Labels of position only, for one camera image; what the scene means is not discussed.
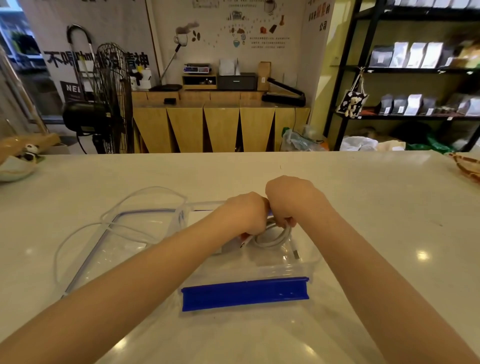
forearm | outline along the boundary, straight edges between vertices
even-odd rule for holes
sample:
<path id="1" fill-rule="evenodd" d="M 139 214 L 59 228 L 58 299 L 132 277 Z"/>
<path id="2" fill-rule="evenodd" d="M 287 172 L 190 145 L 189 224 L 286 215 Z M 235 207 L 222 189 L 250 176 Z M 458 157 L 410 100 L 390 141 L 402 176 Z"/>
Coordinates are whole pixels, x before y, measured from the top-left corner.
<path id="1" fill-rule="evenodd" d="M 389 363 L 479 363 L 455 331 L 322 194 L 310 206 L 299 209 L 296 219 Z"/>
<path id="2" fill-rule="evenodd" d="M 242 232 L 219 208 L 39 314 L 0 344 L 0 362 L 94 363 Z"/>

black drawer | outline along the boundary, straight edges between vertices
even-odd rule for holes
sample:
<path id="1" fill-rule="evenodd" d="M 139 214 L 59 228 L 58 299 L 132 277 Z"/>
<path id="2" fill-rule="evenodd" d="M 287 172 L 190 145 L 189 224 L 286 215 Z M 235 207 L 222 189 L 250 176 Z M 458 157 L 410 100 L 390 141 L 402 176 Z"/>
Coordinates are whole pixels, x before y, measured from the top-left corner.
<path id="1" fill-rule="evenodd" d="M 240 76 L 218 76 L 218 90 L 256 91 L 257 74 L 241 73 Z"/>

person's right hand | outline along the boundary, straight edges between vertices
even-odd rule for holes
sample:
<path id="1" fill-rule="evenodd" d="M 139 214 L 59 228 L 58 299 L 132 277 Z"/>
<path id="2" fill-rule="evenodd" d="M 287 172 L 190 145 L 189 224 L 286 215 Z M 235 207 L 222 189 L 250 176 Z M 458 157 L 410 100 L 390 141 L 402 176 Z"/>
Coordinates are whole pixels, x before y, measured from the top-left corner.
<path id="1" fill-rule="evenodd" d="M 265 187 L 265 193 L 277 225 L 294 227 L 297 214 L 315 203 L 317 196 L 323 196 L 312 182 L 297 177 L 281 176 L 271 180 Z"/>

white countertop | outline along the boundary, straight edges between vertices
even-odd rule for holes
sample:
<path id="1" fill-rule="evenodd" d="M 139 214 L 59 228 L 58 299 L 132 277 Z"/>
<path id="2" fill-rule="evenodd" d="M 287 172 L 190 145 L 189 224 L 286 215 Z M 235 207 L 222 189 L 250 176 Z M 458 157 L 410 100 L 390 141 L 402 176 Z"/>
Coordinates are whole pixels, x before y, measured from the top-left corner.
<path id="1" fill-rule="evenodd" d="M 282 174 L 323 190 L 480 354 L 480 185 L 435 152 L 47 156 L 0 185 L 0 340 L 46 306 L 61 240 L 128 193 L 224 200 Z M 175 293 L 100 363 L 383 363 L 325 262 L 308 290 L 307 301 L 187 314 Z"/>

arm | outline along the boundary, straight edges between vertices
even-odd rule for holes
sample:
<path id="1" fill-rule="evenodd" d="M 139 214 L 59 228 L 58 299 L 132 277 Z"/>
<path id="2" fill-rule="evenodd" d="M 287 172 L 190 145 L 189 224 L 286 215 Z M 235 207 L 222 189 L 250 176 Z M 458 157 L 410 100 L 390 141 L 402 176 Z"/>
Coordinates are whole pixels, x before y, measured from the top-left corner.
<path id="1" fill-rule="evenodd" d="M 94 363 L 215 250 L 265 230 L 268 201 L 249 193 L 56 302 L 0 344 L 0 363 Z"/>
<path id="2" fill-rule="evenodd" d="M 329 204 L 311 182 L 267 184 L 272 211 L 294 218 L 322 253 L 353 309 L 391 364 L 479 364 L 427 301 Z"/>

